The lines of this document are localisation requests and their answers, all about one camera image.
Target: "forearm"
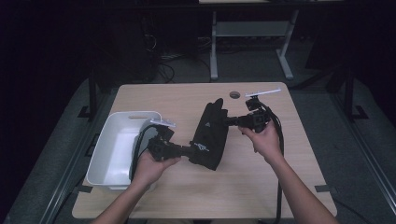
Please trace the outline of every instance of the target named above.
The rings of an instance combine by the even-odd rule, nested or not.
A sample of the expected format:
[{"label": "forearm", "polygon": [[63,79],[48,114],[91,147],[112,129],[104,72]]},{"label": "forearm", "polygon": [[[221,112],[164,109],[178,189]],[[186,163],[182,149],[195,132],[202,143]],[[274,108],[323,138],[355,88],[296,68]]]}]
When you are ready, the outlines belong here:
[{"label": "forearm", "polygon": [[134,207],[143,196],[146,189],[146,185],[132,183],[128,189],[121,193],[92,223],[123,223],[131,214],[132,210],[134,210]]},{"label": "forearm", "polygon": [[272,167],[298,223],[338,223],[283,158]]}]

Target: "table top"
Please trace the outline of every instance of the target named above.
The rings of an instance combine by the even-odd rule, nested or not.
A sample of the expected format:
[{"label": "table top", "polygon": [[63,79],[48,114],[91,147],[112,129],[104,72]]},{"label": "table top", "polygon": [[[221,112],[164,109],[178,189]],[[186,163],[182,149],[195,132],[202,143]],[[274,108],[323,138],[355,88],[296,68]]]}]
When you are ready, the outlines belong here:
[{"label": "table top", "polygon": [[[259,96],[282,122],[285,157],[311,191],[336,215],[329,192],[305,134],[290,93],[283,83],[147,84],[121,86],[110,114],[120,111],[157,111],[177,124],[171,142],[188,146],[205,105],[224,99],[229,117],[248,113],[245,93],[281,91]],[[231,91],[241,93],[239,99]],[[146,192],[130,218],[266,218],[276,216],[277,179],[263,157],[253,152],[251,141],[237,127],[230,127],[217,171],[192,164],[187,158],[167,169],[154,190]],[[73,216],[97,217],[120,194],[94,187],[80,192]],[[285,197],[282,217],[292,217]]]}]

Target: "person's left hand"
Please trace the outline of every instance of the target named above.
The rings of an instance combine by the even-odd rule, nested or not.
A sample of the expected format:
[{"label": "person's left hand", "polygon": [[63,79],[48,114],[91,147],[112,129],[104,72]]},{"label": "person's left hand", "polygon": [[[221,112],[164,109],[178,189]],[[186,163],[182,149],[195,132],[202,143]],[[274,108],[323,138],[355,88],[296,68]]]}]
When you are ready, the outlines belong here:
[{"label": "person's left hand", "polygon": [[161,177],[166,168],[176,164],[180,160],[181,158],[178,157],[165,161],[155,161],[151,154],[146,150],[139,158],[133,182],[149,186]]}]

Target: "black bag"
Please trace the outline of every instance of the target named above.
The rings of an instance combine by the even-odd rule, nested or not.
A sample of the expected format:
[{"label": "black bag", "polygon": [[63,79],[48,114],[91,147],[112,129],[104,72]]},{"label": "black bag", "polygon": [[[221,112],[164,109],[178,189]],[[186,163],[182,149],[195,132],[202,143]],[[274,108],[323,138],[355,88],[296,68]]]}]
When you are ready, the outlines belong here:
[{"label": "black bag", "polygon": [[222,158],[227,140],[228,126],[224,125],[228,110],[222,109],[223,99],[219,98],[214,104],[206,105],[201,120],[190,141],[195,147],[190,162],[203,165],[210,170],[216,170]]}]

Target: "person's right hand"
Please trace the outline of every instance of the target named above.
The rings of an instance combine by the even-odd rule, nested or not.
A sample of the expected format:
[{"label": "person's right hand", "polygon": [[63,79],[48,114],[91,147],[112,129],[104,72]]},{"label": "person's right hand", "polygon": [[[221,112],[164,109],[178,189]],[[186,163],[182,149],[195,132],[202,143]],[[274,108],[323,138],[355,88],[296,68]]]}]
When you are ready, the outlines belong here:
[{"label": "person's right hand", "polygon": [[176,157],[165,161],[155,161],[149,151],[145,150],[140,155],[132,182],[149,186],[157,181],[169,166],[176,164],[180,159]]},{"label": "person's right hand", "polygon": [[279,136],[276,133],[274,122],[271,120],[260,133],[254,133],[249,128],[238,127],[253,142],[255,151],[258,151],[265,160],[272,165],[279,159],[283,160],[279,147]]}]

